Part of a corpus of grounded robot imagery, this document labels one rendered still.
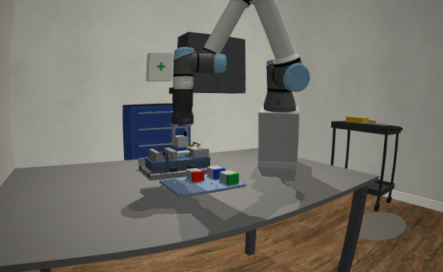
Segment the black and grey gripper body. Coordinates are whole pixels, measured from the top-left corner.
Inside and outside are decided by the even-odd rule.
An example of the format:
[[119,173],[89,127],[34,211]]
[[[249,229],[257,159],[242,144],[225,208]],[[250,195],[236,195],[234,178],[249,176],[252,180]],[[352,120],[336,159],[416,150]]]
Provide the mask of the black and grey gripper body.
[[[172,124],[193,124],[193,76],[173,77],[173,88],[169,88],[169,94],[172,94]],[[174,89],[175,88],[175,89]]]

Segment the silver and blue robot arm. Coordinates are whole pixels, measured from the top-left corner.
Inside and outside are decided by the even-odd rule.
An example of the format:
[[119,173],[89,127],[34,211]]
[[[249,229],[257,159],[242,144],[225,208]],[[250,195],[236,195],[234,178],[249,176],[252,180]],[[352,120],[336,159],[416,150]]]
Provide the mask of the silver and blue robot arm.
[[256,8],[275,57],[267,61],[264,110],[278,113],[295,111],[293,91],[302,91],[308,86],[310,73],[293,50],[274,0],[230,0],[200,54],[194,53],[193,48],[175,49],[173,77],[194,77],[194,73],[224,73],[227,59],[221,54],[222,49],[250,4]]

